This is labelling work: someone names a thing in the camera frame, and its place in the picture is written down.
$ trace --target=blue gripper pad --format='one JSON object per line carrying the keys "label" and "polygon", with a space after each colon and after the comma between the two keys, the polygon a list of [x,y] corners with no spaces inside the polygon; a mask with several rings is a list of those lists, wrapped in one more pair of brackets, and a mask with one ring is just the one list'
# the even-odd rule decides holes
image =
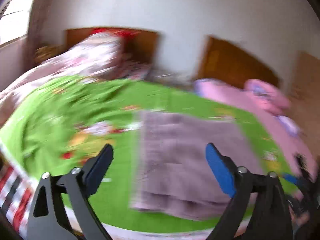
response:
{"label": "blue gripper pad", "polygon": [[283,173],[282,178],[284,178],[288,182],[291,182],[294,185],[298,185],[298,179],[291,174]]}
{"label": "blue gripper pad", "polygon": [[233,197],[236,193],[233,175],[220,158],[220,153],[210,143],[205,148],[205,158],[223,193]]}

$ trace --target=green blanket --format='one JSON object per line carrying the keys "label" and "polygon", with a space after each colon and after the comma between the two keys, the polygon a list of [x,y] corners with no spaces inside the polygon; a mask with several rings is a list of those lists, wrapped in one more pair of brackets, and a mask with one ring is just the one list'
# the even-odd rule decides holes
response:
{"label": "green blanket", "polygon": [[[33,91],[0,130],[9,153],[31,177],[68,173],[109,143],[114,159],[89,201],[101,222],[142,232],[185,232],[212,228],[219,218],[191,221],[129,208],[136,159],[139,109],[177,112],[199,118],[235,118],[265,171],[290,172],[281,150],[249,112],[194,94],[142,81],[56,78]],[[277,155],[278,161],[265,159]],[[282,182],[284,190],[292,186]]]}

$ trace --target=red fabric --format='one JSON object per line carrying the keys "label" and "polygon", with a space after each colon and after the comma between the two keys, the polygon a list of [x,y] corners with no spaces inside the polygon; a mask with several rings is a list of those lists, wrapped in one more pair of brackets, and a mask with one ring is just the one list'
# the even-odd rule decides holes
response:
{"label": "red fabric", "polygon": [[5,183],[7,182],[8,178],[10,177],[11,173],[13,172],[13,168],[11,166],[8,167],[6,173],[0,180],[0,192],[3,189]]}
{"label": "red fabric", "polygon": [[120,36],[124,38],[125,42],[128,42],[130,39],[132,39],[135,35],[139,33],[138,31],[131,31],[131,30],[95,28],[91,31],[91,35],[96,33],[102,33],[102,32],[107,32],[107,33]]}
{"label": "red fabric", "polygon": [[112,130],[111,133],[122,133],[122,132],[123,132],[122,129],[114,129],[114,130]]}
{"label": "red fabric", "polygon": [[64,159],[64,160],[67,160],[67,159],[72,158],[72,156],[73,156],[72,152],[66,152],[61,156],[61,158]]}
{"label": "red fabric", "polygon": [[22,199],[20,201],[20,205],[19,205],[16,213],[14,214],[12,226],[13,226],[14,230],[16,230],[17,232],[19,231],[19,227],[20,227],[22,218],[24,216],[24,213],[26,211],[28,202],[31,198],[31,195],[32,195],[31,191],[29,189],[26,189],[26,191],[23,194]]}

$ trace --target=folded towel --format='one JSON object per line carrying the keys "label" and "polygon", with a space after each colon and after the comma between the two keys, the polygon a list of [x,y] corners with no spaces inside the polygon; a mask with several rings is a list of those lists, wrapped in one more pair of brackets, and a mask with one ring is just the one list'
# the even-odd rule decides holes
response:
{"label": "folded towel", "polygon": [[238,166],[263,174],[236,124],[182,114],[141,111],[140,161],[131,207],[204,220],[220,215],[230,198],[205,158],[213,142]]}
{"label": "folded towel", "polygon": [[289,99],[277,87],[259,79],[247,80],[244,84],[244,89],[253,92],[258,97],[267,98],[274,106],[280,109],[290,107]]}

